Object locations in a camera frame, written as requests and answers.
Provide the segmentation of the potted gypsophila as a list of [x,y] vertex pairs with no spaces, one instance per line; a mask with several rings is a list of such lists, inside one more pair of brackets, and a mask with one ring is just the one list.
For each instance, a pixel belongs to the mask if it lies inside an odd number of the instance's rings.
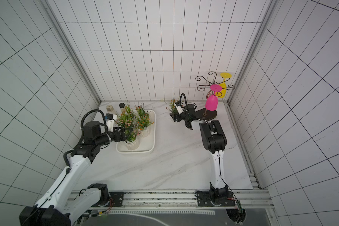
[[127,105],[126,112],[122,113],[117,118],[117,124],[120,127],[124,128],[134,128],[135,127],[136,116],[130,106]]
[[166,109],[168,111],[170,111],[170,113],[173,114],[173,115],[178,115],[179,114],[176,102],[177,102],[177,100],[175,100],[174,98],[171,99],[169,102],[166,102],[166,104],[167,104]]
[[138,149],[139,145],[140,145],[140,141],[139,141],[139,131],[135,128],[131,128],[125,131],[125,136],[126,136],[126,147],[130,150],[130,151],[134,151],[136,149]]
[[135,106],[135,109],[139,118],[149,118],[149,112],[145,109],[144,104],[139,103],[137,106]]
[[149,136],[153,125],[153,122],[150,119],[150,114],[146,113],[142,116],[137,116],[136,121],[139,135],[141,137]]

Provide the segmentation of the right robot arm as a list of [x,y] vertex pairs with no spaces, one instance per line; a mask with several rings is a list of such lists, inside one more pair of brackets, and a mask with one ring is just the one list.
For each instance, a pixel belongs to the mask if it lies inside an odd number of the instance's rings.
[[234,207],[237,199],[231,188],[225,182],[224,150],[227,138],[219,120],[217,111],[206,108],[197,110],[195,103],[180,105],[174,103],[170,109],[170,117],[174,122],[185,123],[190,130],[199,130],[205,150],[210,152],[211,179],[209,191],[197,191],[198,206],[202,207]]

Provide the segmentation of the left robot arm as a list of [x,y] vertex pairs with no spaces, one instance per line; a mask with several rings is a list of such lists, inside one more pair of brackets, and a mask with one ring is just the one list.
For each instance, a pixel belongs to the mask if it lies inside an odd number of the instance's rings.
[[78,144],[64,153],[65,169],[32,207],[25,207],[19,215],[22,226],[72,226],[90,207],[111,209],[115,201],[106,184],[94,183],[81,190],[67,203],[75,185],[102,147],[112,142],[126,140],[126,128],[90,121],[81,126],[82,136]]

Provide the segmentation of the white storage tray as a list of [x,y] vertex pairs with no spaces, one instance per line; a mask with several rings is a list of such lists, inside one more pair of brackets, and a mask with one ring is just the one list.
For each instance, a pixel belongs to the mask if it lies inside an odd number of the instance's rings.
[[149,111],[150,121],[153,124],[150,126],[150,133],[147,137],[137,137],[135,145],[137,149],[130,150],[128,149],[129,145],[125,142],[119,142],[116,144],[116,150],[121,154],[139,154],[139,153],[151,153],[155,146],[155,137],[156,137],[156,113],[153,110]]

